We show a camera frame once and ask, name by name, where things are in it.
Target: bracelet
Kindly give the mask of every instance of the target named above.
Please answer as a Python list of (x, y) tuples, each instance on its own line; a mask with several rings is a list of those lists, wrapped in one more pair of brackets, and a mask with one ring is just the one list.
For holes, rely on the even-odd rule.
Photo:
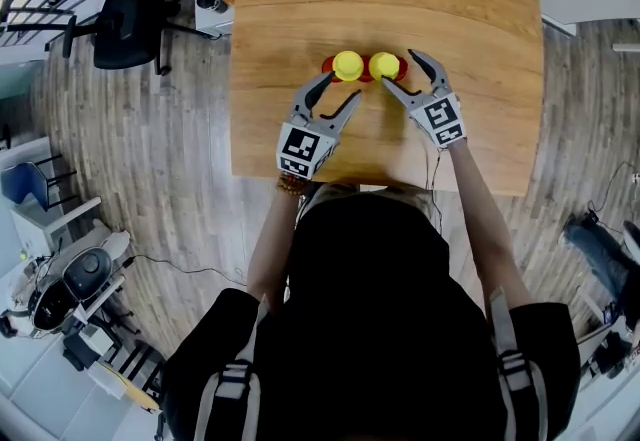
[(276, 189), (282, 190), (292, 196), (301, 196), (307, 188), (307, 185), (309, 185), (308, 180), (283, 171), (280, 173), (280, 177), (276, 183)]

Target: small bottle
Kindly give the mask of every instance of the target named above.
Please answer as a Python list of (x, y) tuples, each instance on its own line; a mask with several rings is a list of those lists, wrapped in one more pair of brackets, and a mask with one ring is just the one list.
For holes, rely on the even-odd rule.
[(224, 0), (196, 0), (196, 4), (202, 9), (209, 9), (220, 14), (229, 8)]

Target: backpack strap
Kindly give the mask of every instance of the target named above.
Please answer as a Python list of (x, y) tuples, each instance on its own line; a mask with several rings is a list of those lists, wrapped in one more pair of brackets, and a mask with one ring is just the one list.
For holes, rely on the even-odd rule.
[(505, 441), (546, 441), (547, 394), (538, 365), (518, 348), (509, 306), (502, 289), (490, 299), (500, 391), (507, 409)]
[(194, 441), (205, 441), (209, 423), (215, 437), (225, 441), (254, 441), (260, 412), (260, 380), (253, 371), (258, 325), (266, 316), (263, 300), (245, 347), (233, 363), (213, 374), (202, 392)]

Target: wooden table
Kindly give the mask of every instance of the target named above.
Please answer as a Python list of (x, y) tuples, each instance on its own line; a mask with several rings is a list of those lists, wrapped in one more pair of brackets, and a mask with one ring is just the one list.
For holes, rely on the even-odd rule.
[[(410, 61), (402, 85), (429, 88), (407, 48), (431, 54), (447, 69), (490, 190), (524, 195), (542, 107), (538, 0), (237, 0), (230, 82), (233, 173), (277, 175), (276, 143), (294, 91), (341, 50), (401, 55)], [(419, 132), (379, 82), (333, 84), (314, 115), (334, 112), (358, 88), (364, 98), (316, 179), (424, 186)], [(435, 157), (431, 145), (430, 174)], [(456, 190), (447, 153), (435, 184)]]

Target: person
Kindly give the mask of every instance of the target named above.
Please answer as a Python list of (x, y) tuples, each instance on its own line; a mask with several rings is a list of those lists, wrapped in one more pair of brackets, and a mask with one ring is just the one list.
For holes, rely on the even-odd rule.
[(632, 335), (632, 351), (640, 348), (640, 265), (602, 227), (597, 217), (571, 214), (563, 229), (565, 240), (582, 252), (592, 274), (609, 292), (615, 311), (624, 315)]
[[(544, 378), (543, 436), (553, 439), (569, 421), (580, 372), (568, 308), (533, 299), (467, 141), (447, 149), (485, 304), (502, 290), (518, 348)], [(205, 397), (210, 383), (234, 381), (242, 365), (225, 365), (244, 362), (251, 346), (259, 441), (505, 439), (492, 329), (449, 276), (449, 245), (424, 212), (429, 193), (324, 184), (296, 225), (306, 186), (281, 175), (247, 291), (223, 290), (169, 359), (161, 402), (175, 438), (233, 438), (224, 429), (236, 413), (209, 418), (218, 402)], [(534, 404), (536, 425), (538, 412)], [(518, 429), (517, 439), (537, 431)]]

